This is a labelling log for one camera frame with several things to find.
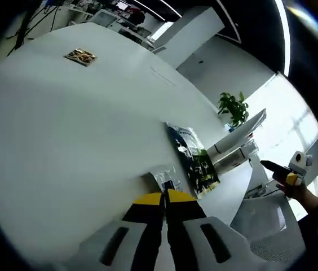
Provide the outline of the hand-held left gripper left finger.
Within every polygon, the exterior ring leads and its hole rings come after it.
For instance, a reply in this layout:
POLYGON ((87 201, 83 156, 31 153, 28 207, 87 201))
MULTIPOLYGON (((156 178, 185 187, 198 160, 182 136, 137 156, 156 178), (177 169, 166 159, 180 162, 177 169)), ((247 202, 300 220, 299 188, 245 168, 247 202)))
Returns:
POLYGON ((85 239, 68 260, 48 270, 153 270, 161 245, 164 195, 137 199, 123 218, 113 220, 85 239))

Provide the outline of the person's right hand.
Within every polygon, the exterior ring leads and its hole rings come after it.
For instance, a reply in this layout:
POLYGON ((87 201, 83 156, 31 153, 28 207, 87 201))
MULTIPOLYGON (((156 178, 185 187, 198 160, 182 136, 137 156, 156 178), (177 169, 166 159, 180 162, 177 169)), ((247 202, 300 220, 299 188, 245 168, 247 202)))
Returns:
POLYGON ((276 187, 288 198, 295 199, 308 213, 318 207, 318 197, 310 192, 303 183, 299 186, 278 183, 276 187))

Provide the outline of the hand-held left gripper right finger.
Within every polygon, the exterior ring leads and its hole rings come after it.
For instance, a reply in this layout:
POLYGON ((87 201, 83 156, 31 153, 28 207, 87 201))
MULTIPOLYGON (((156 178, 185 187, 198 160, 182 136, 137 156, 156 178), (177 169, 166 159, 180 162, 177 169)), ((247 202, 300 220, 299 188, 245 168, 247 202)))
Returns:
POLYGON ((285 269, 253 253, 244 236, 205 215, 197 200, 184 192, 166 190, 165 215, 176 270, 285 269))

